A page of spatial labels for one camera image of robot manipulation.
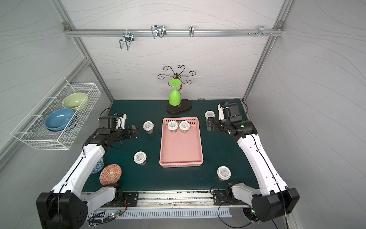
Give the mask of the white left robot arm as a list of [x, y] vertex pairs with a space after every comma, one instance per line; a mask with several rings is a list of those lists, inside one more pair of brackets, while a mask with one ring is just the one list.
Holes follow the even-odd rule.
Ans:
[[81, 198], [83, 187], [97, 162], [111, 145], [138, 137], [139, 129], [132, 125], [104, 134], [96, 129], [85, 141], [77, 160], [51, 191], [41, 193], [36, 207], [44, 229], [79, 229], [87, 216], [114, 200], [121, 201], [120, 185], [108, 184]]

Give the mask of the green yogurt cup white lid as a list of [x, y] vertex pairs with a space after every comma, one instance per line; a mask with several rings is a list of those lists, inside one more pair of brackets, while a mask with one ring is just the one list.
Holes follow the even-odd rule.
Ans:
[[215, 113], [214, 111], [208, 110], [205, 113], [205, 119], [206, 121], [208, 121], [208, 118], [215, 118]]

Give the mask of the yogurt cup table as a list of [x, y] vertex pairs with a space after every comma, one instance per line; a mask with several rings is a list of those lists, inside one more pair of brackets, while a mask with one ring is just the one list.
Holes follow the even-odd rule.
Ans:
[[143, 124], [143, 129], [148, 133], [148, 134], [152, 134], [153, 133], [153, 128], [154, 128], [154, 124], [152, 121], [146, 121]]
[[146, 164], [147, 154], [143, 151], [136, 152], [133, 160], [136, 164], [143, 166]]
[[220, 166], [217, 169], [217, 176], [220, 181], [226, 181], [231, 178], [231, 171], [226, 166]]

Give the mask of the pink plastic basket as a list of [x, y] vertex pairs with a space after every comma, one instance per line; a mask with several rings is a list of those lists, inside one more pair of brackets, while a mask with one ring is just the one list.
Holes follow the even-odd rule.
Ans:
[[[186, 133], [180, 128], [175, 133], [169, 123], [186, 121], [190, 127]], [[198, 167], [204, 162], [198, 117], [164, 118], [159, 164], [163, 168]]]

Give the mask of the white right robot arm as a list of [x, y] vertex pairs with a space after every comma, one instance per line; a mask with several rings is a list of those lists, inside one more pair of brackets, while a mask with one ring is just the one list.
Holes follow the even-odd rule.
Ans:
[[266, 222], [290, 214], [300, 195], [295, 188], [289, 188], [280, 177], [267, 156], [258, 132], [249, 120], [232, 123], [209, 117], [208, 131], [231, 135], [245, 154], [257, 179], [258, 188], [243, 182], [231, 182], [226, 186], [229, 203], [243, 202], [249, 205], [255, 217]]

